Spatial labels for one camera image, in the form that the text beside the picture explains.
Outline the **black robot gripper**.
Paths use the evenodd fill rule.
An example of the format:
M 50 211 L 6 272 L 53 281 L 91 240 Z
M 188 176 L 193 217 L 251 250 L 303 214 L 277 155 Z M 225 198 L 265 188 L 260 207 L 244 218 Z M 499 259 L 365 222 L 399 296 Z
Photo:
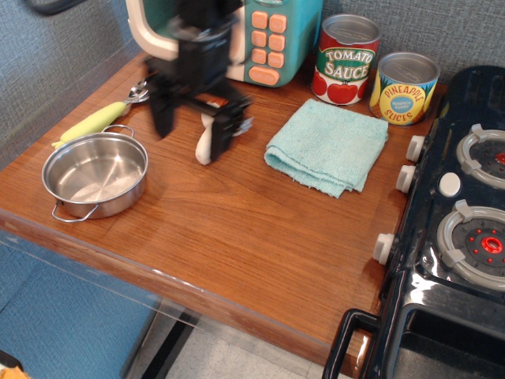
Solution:
M 251 100 L 226 81 L 230 64 L 232 24 L 224 23 L 205 30 L 184 23 L 173 23 L 171 31 L 178 42 L 178 57 L 172 61 L 148 58 L 149 104 L 160 139 L 174 128 L 174 112 L 182 101 L 194 100 L 201 93 L 211 93 L 245 109 Z M 231 141 L 243 132 L 242 111 L 220 111 L 211 125 L 211 161 L 226 152 Z

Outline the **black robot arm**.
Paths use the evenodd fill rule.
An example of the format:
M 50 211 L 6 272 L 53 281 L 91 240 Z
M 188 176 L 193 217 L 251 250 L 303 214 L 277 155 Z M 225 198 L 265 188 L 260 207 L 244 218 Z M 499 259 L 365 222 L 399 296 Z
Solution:
M 245 118 L 250 99 L 227 79 L 234 13 L 239 1 L 178 1 L 169 29 L 178 42 L 178 57 L 169 62 L 149 58 L 148 102 L 159 137 L 174 126 L 174 112 L 189 107 L 210 119 L 196 145 L 196 159 L 207 165 L 229 147 L 237 132 L 252 122 Z

